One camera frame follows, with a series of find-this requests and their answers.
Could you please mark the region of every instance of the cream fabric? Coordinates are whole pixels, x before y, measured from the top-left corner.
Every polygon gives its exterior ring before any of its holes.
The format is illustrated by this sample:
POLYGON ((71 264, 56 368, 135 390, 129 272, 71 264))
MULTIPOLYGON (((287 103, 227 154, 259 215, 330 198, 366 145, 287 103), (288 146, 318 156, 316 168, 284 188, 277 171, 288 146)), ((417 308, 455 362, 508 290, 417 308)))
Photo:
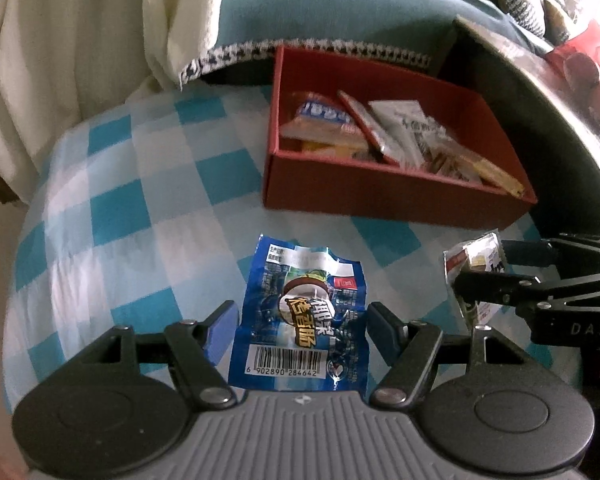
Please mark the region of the cream fabric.
POLYGON ((0 0, 0 175, 14 192, 30 200, 67 128, 174 88, 214 46, 220 1, 0 0))

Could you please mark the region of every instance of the open red box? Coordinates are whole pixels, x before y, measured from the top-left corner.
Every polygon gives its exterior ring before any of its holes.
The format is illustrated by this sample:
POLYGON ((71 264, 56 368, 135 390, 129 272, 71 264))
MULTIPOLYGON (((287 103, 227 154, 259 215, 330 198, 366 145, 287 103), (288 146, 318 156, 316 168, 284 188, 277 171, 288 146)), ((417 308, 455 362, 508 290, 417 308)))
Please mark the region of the open red box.
POLYGON ((263 200, 267 208, 367 216, 475 229, 505 228, 537 202, 507 135, 477 93, 410 70, 302 48, 276 53, 263 200), (344 90, 366 105, 373 100, 420 102, 464 146, 525 186, 522 198, 387 164, 301 153, 278 130, 295 110, 286 94, 313 91, 337 100, 344 90))

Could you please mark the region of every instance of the blue and white checkered fabric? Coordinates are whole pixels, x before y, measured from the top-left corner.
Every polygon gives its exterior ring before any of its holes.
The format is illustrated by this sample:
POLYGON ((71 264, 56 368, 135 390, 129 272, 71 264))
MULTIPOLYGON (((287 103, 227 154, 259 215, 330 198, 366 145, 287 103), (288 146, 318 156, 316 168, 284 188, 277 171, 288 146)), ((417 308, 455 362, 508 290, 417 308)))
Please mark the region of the blue and white checkered fabric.
MULTIPOLYGON (((461 332, 441 258, 475 232, 263 208, 269 95, 268 87, 167 92, 59 140, 14 264, 3 349, 11 407, 114 324, 159 332, 224 300, 241 304, 260 233, 360 260, 369 301, 461 332)), ((538 233, 525 216, 503 236, 538 233)), ((563 376, 576 374, 576 352, 530 344, 512 310, 493 324, 563 376)), ((227 364, 225 355, 221 372, 227 364)), ((375 350, 370 366, 372 381, 386 370, 375 350)), ((144 371, 165 376, 155 365, 144 371)))

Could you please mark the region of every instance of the barcode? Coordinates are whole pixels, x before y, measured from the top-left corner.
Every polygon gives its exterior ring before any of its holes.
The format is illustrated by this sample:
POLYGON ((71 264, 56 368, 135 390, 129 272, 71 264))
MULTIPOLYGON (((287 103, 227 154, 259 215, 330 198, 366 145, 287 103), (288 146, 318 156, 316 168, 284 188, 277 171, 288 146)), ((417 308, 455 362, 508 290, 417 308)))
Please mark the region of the barcode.
POLYGON ((249 345, 244 372, 270 377, 326 377, 326 350, 303 350, 249 345))

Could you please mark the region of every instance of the ridged gray surface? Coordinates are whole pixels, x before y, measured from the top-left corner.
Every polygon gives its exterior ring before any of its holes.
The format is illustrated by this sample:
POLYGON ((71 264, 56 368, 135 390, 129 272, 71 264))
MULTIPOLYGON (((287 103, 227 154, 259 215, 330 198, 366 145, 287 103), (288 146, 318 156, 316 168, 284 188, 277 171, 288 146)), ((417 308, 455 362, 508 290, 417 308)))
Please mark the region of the ridged gray surface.
MULTIPOLYGON (((38 472, 32 473, 31 478, 48 480, 38 472)), ((123 478, 468 480, 485 477, 439 457, 427 447, 407 415, 374 410, 355 392, 251 392, 235 408, 200 416, 177 449, 123 478)), ((554 478, 582 480, 583 477, 571 470, 554 478)))

